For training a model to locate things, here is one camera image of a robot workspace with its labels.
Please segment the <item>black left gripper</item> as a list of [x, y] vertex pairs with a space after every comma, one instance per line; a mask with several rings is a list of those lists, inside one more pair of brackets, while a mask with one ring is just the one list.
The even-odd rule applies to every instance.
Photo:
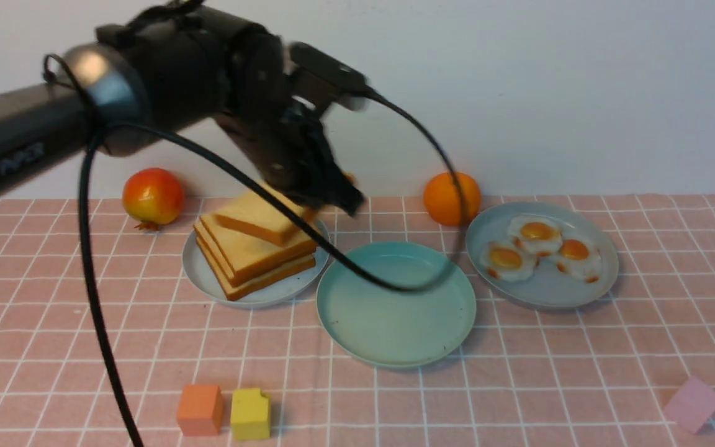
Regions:
[[215, 122], [264, 183], [293, 203], [332, 205], [349, 216], [363, 206], [365, 197], [327, 147], [321, 118], [303, 100], [231, 93]]

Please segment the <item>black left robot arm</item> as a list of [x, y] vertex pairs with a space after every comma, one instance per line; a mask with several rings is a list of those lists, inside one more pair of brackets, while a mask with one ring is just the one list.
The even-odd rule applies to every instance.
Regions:
[[173, 1], [96, 29], [60, 72], [0, 94], [0, 194], [82, 150], [116, 122], [166, 133], [213, 119], [264, 182], [296, 204], [354, 215], [364, 196], [340, 169], [322, 116], [357, 110], [366, 77], [263, 25]]

